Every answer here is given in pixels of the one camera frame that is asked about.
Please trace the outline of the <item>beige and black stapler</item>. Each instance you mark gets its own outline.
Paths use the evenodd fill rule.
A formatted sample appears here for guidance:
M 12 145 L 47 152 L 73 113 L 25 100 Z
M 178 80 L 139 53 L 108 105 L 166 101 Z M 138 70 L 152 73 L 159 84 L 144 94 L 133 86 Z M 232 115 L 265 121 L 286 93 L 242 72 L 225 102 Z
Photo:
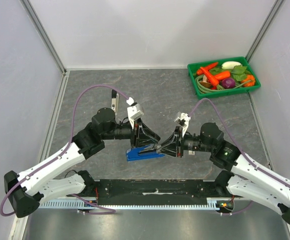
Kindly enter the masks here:
M 118 113 L 119 93 L 115 90 L 111 92 L 111 109 L 115 114 Z

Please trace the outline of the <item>blue and black stapler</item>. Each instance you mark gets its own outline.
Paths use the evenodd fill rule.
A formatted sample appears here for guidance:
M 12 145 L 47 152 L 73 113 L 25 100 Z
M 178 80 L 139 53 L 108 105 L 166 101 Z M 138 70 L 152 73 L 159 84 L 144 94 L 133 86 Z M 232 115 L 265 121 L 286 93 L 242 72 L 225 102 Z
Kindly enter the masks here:
M 152 145 L 143 147 L 133 147 L 126 151 L 126 159 L 128 162 L 162 158 L 165 155 L 158 153 Z

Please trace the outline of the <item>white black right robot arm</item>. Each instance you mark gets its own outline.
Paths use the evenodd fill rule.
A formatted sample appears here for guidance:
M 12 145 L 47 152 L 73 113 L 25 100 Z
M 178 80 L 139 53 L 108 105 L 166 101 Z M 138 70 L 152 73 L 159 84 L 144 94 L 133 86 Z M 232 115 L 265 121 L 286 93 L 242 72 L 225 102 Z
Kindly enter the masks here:
M 209 152 L 210 161 L 222 169 L 213 185 L 216 195 L 247 198 L 277 212 L 290 225 L 290 179 L 224 140 L 215 123 L 203 124 L 199 135 L 182 133 L 182 128 L 176 127 L 157 151 L 172 157 L 182 157 L 184 151 Z

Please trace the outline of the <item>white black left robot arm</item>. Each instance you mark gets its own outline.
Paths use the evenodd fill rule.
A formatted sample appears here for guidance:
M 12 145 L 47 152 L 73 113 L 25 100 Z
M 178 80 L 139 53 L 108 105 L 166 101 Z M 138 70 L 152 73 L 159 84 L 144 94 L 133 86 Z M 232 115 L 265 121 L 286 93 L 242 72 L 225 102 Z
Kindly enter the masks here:
M 114 110 L 101 108 L 91 122 L 72 135 L 59 151 L 20 173 L 7 172 L 3 177 L 4 200 L 9 201 L 13 214 L 18 218 L 26 217 L 42 203 L 65 195 L 92 195 L 95 185 L 87 171 L 79 171 L 61 180 L 55 177 L 103 150 L 105 140 L 130 140 L 129 153 L 160 141 L 160 137 L 143 123 L 137 106 L 128 107 L 127 112 L 128 121 L 117 122 Z

